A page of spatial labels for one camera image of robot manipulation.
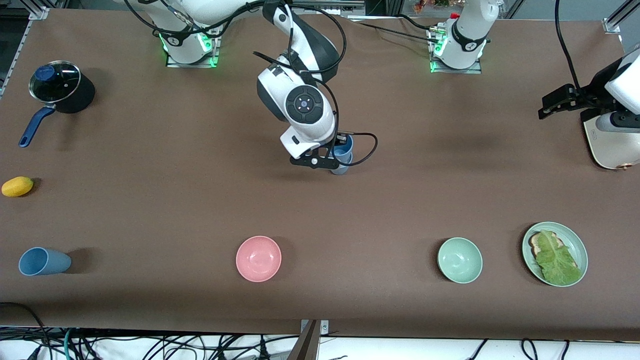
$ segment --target robotic arm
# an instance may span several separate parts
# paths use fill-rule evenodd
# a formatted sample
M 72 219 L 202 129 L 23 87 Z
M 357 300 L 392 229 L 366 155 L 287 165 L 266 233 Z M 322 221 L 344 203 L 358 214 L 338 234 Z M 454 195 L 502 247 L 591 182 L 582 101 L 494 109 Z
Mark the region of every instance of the robotic arm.
M 185 34 L 219 24 L 243 11 L 262 6 L 263 16 L 290 36 L 290 46 L 277 58 L 259 54 L 272 65 L 258 76 L 258 96 L 271 113 L 289 128 L 280 141 L 291 163 L 311 168 L 338 169 L 340 162 L 328 154 L 348 142 L 337 133 L 337 120 L 328 99 L 318 90 L 337 73 L 340 60 L 335 46 L 281 0 L 264 3 L 246 0 L 115 0 L 143 8 L 160 31 L 165 49 L 179 63 L 193 63 L 207 54 L 207 36 Z M 327 153 L 320 156 L 319 148 Z
M 593 159 L 604 168 L 640 163 L 640 44 L 598 72 L 590 84 L 566 84 L 542 98 L 538 117 L 560 111 L 580 113 Z
M 640 47 L 598 72 L 590 84 L 566 84 L 542 98 L 538 117 L 584 108 L 584 117 L 598 114 L 601 131 L 640 133 Z
M 337 129 L 331 104 L 316 87 L 316 80 L 327 82 L 334 77 L 340 56 L 324 35 L 279 0 L 267 0 L 262 14 L 285 34 L 292 33 L 292 38 L 291 51 L 286 49 L 258 76 L 258 96 L 276 118 L 289 123 L 280 141 L 292 163 L 335 169 L 339 164 L 333 158 L 317 152 L 331 142 Z
M 482 56 L 486 36 L 498 18 L 497 0 L 467 0 L 458 19 L 438 24 L 445 37 L 434 55 L 453 69 L 466 69 Z

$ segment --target lemon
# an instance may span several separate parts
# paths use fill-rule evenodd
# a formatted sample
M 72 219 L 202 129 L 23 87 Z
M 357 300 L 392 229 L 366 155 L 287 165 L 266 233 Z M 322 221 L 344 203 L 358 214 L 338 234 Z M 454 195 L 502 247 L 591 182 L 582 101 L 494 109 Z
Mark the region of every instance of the lemon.
M 8 197 L 18 197 L 31 191 L 33 180 L 26 176 L 14 177 L 2 185 L 2 194 Z

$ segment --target plate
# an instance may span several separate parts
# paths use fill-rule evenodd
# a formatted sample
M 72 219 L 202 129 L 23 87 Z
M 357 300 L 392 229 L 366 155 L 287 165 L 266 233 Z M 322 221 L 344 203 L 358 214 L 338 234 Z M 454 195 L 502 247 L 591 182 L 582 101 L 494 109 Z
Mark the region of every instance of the plate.
M 558 238 L 562 240 L 564 245 L 568 248 L 569 253 L 575 260 L 575 263 L 578 265 L 578 269 L 582 272 L 580 279 L 578 279 L 573 284 L 569 285 L 556 285 L 552 284 L 545 280 L 544 276 L 542 276 L 542 269 L 538 266 L 536 262 L 536 258 L 533 256 L 533 251 L 531 249 L 531 244 L 529 244 L 529 240 L 531 236 L 534 236 L 536 233 L 539 233 L 542 230 L 553 231 L 558 235 Z M 578 237 L 578 235 L 573 232 L 568 227 L 563 224 L 558 224 L 557 222 L 539 222 L 527 230 L 527 233 L 524 234 L 524 239 L 522 239 L 522 256 L 524 257 L 524 262 L 527 264 L 527 267 L 531 272 L 540 279 L 540 281 L 545 284 L 549 284 L 551 286 L 557 286 L 559 288 L 565 288 L 567 286 L 576 285 L 582 278 L 584 274 L 587 273 L 587 267 L 589 265 L 589 258 L 587 257 L 587 249 L 585 249 L 582 240 Z
M 236 254 L 238 272 L 251 282 L 269 280 L 278 272 L 281 262 L 280 247 L 266 236 L 248 238 Z
M 465 238 L 451 238 L 438 250 L 438 267 L 451 281 L 468 284 L 482 272 L 482 254 Z

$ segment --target mint green bowl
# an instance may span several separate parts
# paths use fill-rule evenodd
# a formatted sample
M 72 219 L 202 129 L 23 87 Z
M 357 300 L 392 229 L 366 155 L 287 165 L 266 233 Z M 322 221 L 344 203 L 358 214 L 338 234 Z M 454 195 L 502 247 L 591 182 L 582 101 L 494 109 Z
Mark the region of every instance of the mint green bowl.
M 438 251 L 438 267 L 451 281 L 468 284 L 482 272 L 482 254 L 465 238 L 451 238 Z
M 565 246 L 568 247 L 569 253 L 575 260 L 575 263 L 578 265 L 578 269 L 582 273 L 580 279 L 576 280 L 574 283 L 569 285 L 556 285 L 552 284 L 545 280 L 544 276 L 542 276 L 542 269 L 538 266 L 538 262 L 536 258 L 533 256 L 533 250 L 531 248 L 531 244 L 529 240 L 531 240 L 531 236 L 539 233 L 542 230 L 553 231 L 558 235 L 558 238 L 562 240 Z M 533 275 L 540 279 L 540 281 L 544 282 L 547 285 L 557 286 L 558 288 L 566 288 L 567 286 L 576 285 L 582 278 L 584 274 L 587 273 L 587 267 L 589 266 L 589 258 L 587 257 L 587 249 L 584 247 L 582 240 L 578 237 L 573 230 L 564 226 L 563 224 L 558 224 L 557 222 L 545 221 L 539 222 L 527 230 L 527 233 L 524 234 L 524 239 L 522 239 L 522 257 L 524 258 L 525 264 Z

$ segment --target black pot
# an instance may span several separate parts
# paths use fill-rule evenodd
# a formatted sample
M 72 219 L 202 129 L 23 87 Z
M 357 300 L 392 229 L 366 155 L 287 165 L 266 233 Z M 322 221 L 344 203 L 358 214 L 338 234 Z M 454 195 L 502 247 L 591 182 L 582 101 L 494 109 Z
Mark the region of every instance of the black pot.
M 18 143 L 20 147 L 29 146 L 42 119 L 55 111 L 71 114 L 89 106 L 95 95 L 95 87 L 74 64 L 52 61 L 33 73 L 29 81 L 29 93 L 45 106 L 29 121 Z

